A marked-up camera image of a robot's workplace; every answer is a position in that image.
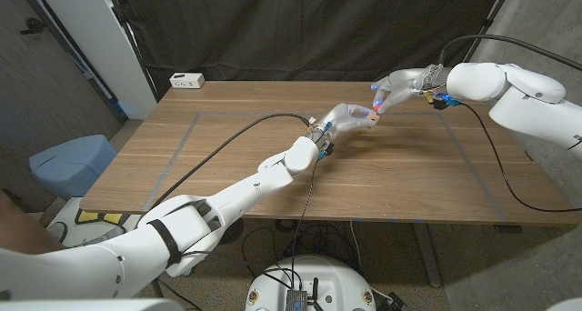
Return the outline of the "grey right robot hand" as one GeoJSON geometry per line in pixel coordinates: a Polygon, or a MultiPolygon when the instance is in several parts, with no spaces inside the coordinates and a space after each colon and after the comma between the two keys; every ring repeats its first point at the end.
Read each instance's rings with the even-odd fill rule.
{"type": "Polygon", "coordinates": [[[382,115],[388,108],[401,104],[410,97],[437,90],[446,84],[451,71],[451,67],[442,65],[396,70],[371,85],[376,90],[372,109],[382,115]]]}

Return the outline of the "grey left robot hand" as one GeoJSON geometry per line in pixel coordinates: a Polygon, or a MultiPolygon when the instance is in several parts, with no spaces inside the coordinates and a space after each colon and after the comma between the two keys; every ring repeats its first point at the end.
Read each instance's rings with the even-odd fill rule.
{"type": "Polygon", "coordinates": [[[376,111],[361,105],[339,104],[329,111],[317,124],[316,128],[325,132],[329,138],[338,134],[376,125],[379,115],[376,111]]]}

